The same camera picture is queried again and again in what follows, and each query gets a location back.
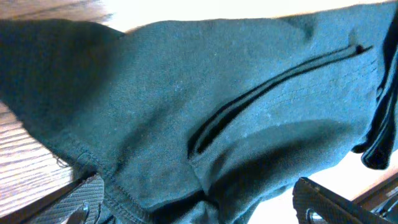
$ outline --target wooden surface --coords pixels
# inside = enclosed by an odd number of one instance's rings
[[[0,0],[0,19],[84,20],[127,31],[163,20],[279,17],[372,2],[379,0]],[[394,156],[388,170],[374,171],[363,167],[359,155],[349,154],[341,164],[315,174],[313,179],[352,199],[398,171],[397,153]],[[57,158],[32,139],[0,104],[0,217],[59,189],[71,179],[71,169],[60,166]],[[344,180],[345,187],[336,185],[337,180]]]

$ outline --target garment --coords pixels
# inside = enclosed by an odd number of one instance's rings
[[[0,97],[123,223],[247,223],[350,150],[396,149],[397,3],[280,19],[0,21]]]

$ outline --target black metal object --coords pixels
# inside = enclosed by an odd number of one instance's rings
[[[300,224],[391,224],[308,178],[296,182],[293,196]]]

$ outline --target wood grain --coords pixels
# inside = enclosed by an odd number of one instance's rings
[[[60,166],[0,103],[0,217],[71,181],[71,168]]]
[[[58,18],[93,21],[120,31],[127,31],[151,22],[172,19],[189,21],[280,17],[373,2],[380,2],[380,0],[271,2],[263,0],[0,0],[0,19]],[[349,193],[351,198],[354,194],[365,191],[368,188],[367,185],[377,184],[388,178],[391,172],[396,171],[397,166],[394,166],[394,169],[378,173],[375,178],[362,181],[360,185],[359,182],[356,185],[353,184],[350,192],[354,193]],[[345,172],[345,166],[336,167],[334,171],[336,176],[348,175]],[[31,138],[15,115],[0,103],[0,217],[63,187],[70,181],[72,181],[71,168],[60,166],[57,158]],[[322,184],[325,187],[332,186],[332,183],[326,180]]]

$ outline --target zipper pocket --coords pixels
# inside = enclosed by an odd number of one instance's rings
[[[346,48],[315,57],[297,65],[296,67],[286,70],[280,75],[261,83],[252,90],[249,90],[247,93],[230,101],[209,118],[189,139],[188,158],[192,158],[195,154],[201,154],[222,132],[222,130],[227,127],[227,125],[237,117],[238,114],[240,114],[240,112],[275,86],[303,73],[327,66],[331,63],[355,57],[370,49],[372,49],[372,47],[364,49],[361,45],[350,45]]]

